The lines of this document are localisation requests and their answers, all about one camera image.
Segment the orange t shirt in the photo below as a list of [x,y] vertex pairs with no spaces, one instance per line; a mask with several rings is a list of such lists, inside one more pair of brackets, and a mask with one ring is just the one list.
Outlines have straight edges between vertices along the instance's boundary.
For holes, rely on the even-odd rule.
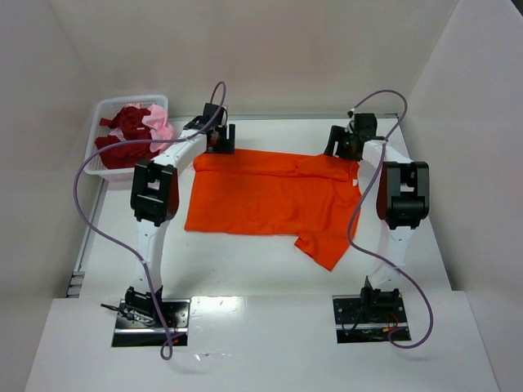
[[357,162],[238,149],[202,154],[185,229],[256,236],[287,235],[316,264],[333,270],[355,234],[360,201]]

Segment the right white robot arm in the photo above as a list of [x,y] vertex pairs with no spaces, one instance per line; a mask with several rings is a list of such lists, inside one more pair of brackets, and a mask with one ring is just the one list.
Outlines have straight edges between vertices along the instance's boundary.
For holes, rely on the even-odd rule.
[[378,260],[365,278],[359,304],[348,310],[351,321],[377,310],[389,310],[398,303],[398,281],[405,265],[405,252],[413,232],[429,212],[429,166],[405,157],[388,144],[387,136],[377,134],[378,120],[371,113],[348,113],[347,126],[331,126],[324,154],[352,162],[364,161],[375,172],[368,188],[352,212],[346,236],[353,243],[351,230],[365,197],[378,186],[375,211],[382,222],[377,251],[356,249]]

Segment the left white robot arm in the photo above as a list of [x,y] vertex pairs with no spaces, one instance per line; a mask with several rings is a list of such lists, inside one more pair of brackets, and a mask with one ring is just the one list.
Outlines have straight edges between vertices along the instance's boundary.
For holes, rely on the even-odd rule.
[[235,125],[230,125],[224,105],[207,103],[203,113],[182,130],[172,143],[151,160],[136,164],[131,208],[137,221],[137,267],[124,297],[125,309],[158,322],[162,310],[161,261],[170,221],[180,204],[179,175],[200,155],[233,154]]

